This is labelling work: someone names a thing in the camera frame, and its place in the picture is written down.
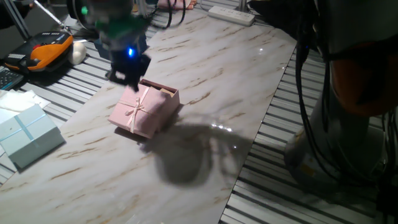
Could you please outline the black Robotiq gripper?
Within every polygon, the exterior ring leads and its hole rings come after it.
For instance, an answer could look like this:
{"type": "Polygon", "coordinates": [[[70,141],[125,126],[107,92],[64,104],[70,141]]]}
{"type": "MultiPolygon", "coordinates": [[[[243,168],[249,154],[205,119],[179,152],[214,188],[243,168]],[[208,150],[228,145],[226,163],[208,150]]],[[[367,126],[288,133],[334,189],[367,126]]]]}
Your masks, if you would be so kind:
{"type": "Polygon", "coordinates": [[[112,83],[129,87],[137,93],[140,79],[145,75],[151,58],[137,49],[128,47],[123,50],[110,51],[111,70],[105,77],[112,83]]]}

